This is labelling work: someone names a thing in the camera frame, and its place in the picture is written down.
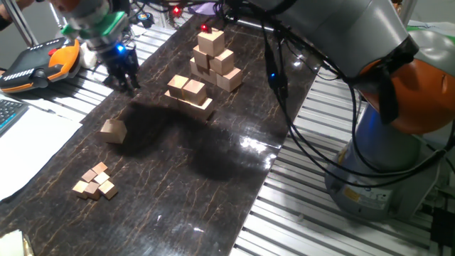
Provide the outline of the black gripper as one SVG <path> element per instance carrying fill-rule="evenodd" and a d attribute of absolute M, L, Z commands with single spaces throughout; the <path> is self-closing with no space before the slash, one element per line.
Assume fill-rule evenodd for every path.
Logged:
<path fill-rule="evenodd" d="M 128 75 L 133 88 L 140 88 L 137 80 L 139 63 L 136 47 L 128 47 L 117 44 L 105 53 L 105 66 L 109 75 L 103 80 L 103 84 L 116 91 L 125 91 L 122 81 L 116 76 Z"/>

